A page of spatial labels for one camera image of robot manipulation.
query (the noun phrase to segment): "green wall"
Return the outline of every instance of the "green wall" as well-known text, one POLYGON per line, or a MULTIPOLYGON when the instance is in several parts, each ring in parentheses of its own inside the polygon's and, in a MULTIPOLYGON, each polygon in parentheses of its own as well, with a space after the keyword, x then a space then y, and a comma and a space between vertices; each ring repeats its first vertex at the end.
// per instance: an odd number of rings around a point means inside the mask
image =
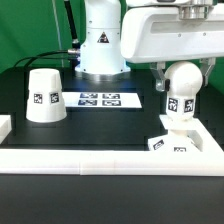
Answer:
MULTIPOLYGON (((71 47, 71 37, 63 0, 55 0, 62 49, 71 47)), ((125 0, 122 3, 122 17, 125 0)), ((85 40, 84 0, 71 0, 78 37, 85 40)), ((1 0, 0 3, 0 73, 21 58, 59 49, 52 0, 1 0)), ((61 66, 60 61, 38 60, 35 66, 61 66)), ((131 65, 148 68, 148 64, 131 65)), ((218 59, 210 83, 224 93, 224 59, 218 59)))

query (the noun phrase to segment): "sticker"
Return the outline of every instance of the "sticker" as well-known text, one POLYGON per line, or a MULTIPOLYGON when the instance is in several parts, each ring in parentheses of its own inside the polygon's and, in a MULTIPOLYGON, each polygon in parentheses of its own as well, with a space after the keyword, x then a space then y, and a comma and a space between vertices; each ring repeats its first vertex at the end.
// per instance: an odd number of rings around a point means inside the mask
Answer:
POLYGON ((174 147, 174 152, 187 152, 187 148, 184 148, 184 147, 174 147))
POLYGON ((120 94, 117 93, 105 93, 103 94, 103 99, 120 99, 120 94))
POLYGON ((169 98, 168 110, 177 112, 177 108, 178 108, 178 100, 177 99, 173 99, 173 98, 169 98))
POLYGON ((97 100, 79 100, 79 106, 97 106, 97 100))
POLYGON ((184 113, 192 112, 194 110, 194 100, 185 100, 184 113))
POLYGON ((153 148, 154 148, 154 150, 157 150, 157 149, 161 148, 163 145, 164 145, 164 141, 160 140, 155 145, 153 145, 153 148))
POLYGON ((108 44, 109 43, 109 40, 108 40, 107 35, 105 34, 105 32, 102 33, 102 35, 100 36, 100 38, 97 41, 97 43, 102 43, 102 44, 108 44))
POLYGON ((142 108, 137 93, 63 92, 62 96, 66 107, 142 108))
POLYGON ((34 103, 42 104, 43 103, 43 95, 34 93, 34 103))
POLYGON ((51 93, 50 98, 51 98, 51 103, 58 103, 59 102, 58 93, 51 93))
POLYGON ((120 100, 103 100, 103 106, 121 106, 121 101, 120 100))
POLYGON ((81 93, 80 98, 96 99, 98 98, 98 94, 97 93, 81 93))

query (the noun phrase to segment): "black table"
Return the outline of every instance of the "black table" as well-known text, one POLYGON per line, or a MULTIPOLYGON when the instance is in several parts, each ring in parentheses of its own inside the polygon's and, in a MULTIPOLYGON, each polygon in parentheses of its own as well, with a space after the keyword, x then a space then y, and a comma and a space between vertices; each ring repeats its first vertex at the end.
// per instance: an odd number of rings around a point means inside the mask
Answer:
MULTIPOLYGON (((113 83, 77 79, 61 70, 63 91, 136 92, 142 109, 67 108, 66 119, 37 124, 25 119, 23 70, 0 76, 0 112, 13 131, 1 148, 147 150, 147 139, 164 134, 158 114, 165 94, 154 89, 149 71, 113 83)), ((212 86, 197 97, 196 114, 223 147, 224 96, 212 86)), ((224 222, 224 178, 180 176, 0 176, 0 224, 224 222)))

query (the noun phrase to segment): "upside-down cup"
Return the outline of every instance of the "upside-down cup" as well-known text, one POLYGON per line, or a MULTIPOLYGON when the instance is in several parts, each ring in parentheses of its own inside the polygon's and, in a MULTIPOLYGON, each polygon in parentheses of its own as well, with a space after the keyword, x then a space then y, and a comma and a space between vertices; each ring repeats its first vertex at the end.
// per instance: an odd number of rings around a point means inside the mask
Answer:
POLYGON ((31 70, 26 118, 33 122, 49 123, 60 121, 66 115, 59 71, 31 70))

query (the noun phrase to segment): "black cable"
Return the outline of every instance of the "black cable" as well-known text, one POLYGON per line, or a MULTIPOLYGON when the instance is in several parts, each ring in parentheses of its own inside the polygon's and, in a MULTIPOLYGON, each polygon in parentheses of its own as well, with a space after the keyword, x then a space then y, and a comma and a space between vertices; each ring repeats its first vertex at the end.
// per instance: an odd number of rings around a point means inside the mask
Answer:
POLYGON ((72 47, 73 48, 80 48, 80 43, 78 41, 78 36, 77 36, 77 33, 76 33, 76 27, 75 27, 75 22, 74 22, 74 18, 73 18, 73 13, 72 13, 72 7, 71 7, 70 0, 64 0, 64 3, 65 3, 68 22, 69 22, 69 26, 70 26, 71 36, 72 36, 72 39, 73 39, 72 47))
POLYGON ((24 68, 26 69, 30 64, 32 64, 36 59, 39 57, 49 56, 49 55, 55 55, 55 54, 65 54, 68 53, 67 50, 59 50, 59 51, 50 51, 42 54, 38 54, 36 57, 31 58, 25 65, 24 68))
POLYGON ((14 65, 13 65, 13 67, 15 68, 20 62, 22 62, 22 61, 25 61, 25 60, 29 60, 29 59, 35 59, 35 60, 37 60, 37 59, 58 59, 58 60, 69 60, 70 58, 49 58, 49 57, 26 57, 26 58, 22 58, 22 59, 20 59, 19 61, 17 61, 14 65))

